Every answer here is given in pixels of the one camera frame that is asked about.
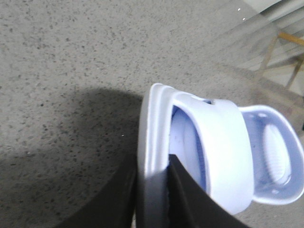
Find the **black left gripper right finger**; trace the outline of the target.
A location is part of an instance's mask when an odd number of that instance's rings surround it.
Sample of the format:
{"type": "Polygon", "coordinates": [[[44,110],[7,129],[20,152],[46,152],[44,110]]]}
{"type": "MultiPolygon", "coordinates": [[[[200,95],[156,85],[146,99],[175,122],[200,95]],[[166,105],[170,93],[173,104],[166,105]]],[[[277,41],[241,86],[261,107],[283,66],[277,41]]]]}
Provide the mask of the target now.
{"type": "Polygon", "coordinates": [[[170,228],[247,228],[217,203],[195,182],[176,155],[169,155],[170,228]]]}

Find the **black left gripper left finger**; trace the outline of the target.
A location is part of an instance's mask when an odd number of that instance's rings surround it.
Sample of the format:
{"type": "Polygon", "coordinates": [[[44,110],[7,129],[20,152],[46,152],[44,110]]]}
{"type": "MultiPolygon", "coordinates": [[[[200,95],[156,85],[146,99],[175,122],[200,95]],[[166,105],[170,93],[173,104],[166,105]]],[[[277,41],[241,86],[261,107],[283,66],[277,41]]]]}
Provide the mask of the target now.
{"type": "Polygon", "coordinates": [[[58,228],[130,228],[136,201],[136,161],[121,162],[109,182],[58,228]]]}

